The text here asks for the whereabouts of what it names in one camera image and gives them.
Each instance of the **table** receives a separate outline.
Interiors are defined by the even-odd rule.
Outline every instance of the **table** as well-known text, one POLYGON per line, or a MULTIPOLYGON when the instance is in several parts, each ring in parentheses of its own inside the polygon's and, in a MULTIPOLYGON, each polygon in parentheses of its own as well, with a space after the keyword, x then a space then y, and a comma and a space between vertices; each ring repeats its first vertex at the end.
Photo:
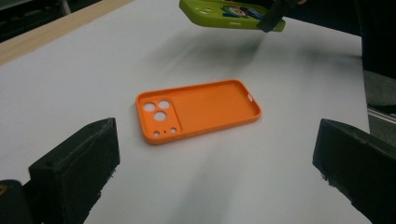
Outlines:
POLYGON ((283 33, 198 27, 177 0, 135 0, 0 67, 0 179, 84 125, 117 120, 121 164, 85 223, 370 223, 312 165, 320 119, 368 132, 361 41, 287 19, 283 33), (239 79, 260 120, 162 146, 135 97, 239 79))

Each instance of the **phone case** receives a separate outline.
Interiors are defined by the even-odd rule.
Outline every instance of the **phone case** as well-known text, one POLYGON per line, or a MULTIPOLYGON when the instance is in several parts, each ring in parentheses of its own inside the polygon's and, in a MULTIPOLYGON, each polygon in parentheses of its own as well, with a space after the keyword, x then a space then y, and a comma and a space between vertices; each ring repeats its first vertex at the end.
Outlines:
MULTIPOLYGON (((259 30, 265 7, 221 0, 180 0, 179 7, 195 24, 205 27, 259 30)), ((285 21, 280 21, 275 32, 282 32, 285 21)))
POLYGON ((250 123, 262 114, 238 80, 144 92, 136 107, 143 136, 152 145, 250 123))

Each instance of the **orange phone case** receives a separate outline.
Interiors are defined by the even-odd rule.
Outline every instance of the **orange phone case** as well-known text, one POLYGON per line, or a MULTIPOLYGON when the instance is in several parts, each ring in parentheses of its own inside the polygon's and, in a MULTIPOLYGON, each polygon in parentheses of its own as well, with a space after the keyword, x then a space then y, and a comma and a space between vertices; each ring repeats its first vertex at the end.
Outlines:
POLYGON ((143 136, 152 145, 250 123, 262 114, 238 80, 143 92, 136 107, 143 136))

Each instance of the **lens hole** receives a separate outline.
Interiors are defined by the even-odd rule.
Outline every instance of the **lens hole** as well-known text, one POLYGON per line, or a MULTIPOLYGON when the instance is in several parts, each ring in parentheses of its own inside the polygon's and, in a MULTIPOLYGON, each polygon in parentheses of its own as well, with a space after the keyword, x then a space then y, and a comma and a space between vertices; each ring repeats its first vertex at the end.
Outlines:
POLYGON ((154 119, 157 121, 164 121, 166 119, 166 113, 163 111, 155 112, 154 119))
POLYGON ((146 103, 143 105, 143 109, 150 112, 155 109, 155 104, 154 103, 146 103))
POLYGON ((160 101, 160 102, 158 103, 158 106, 159 106, 161 109, 167 109, 167 108, 169 108, 169 106, 171 106, 171 103, 169 103, 169 101, 162 100, 162 101, 160 101))

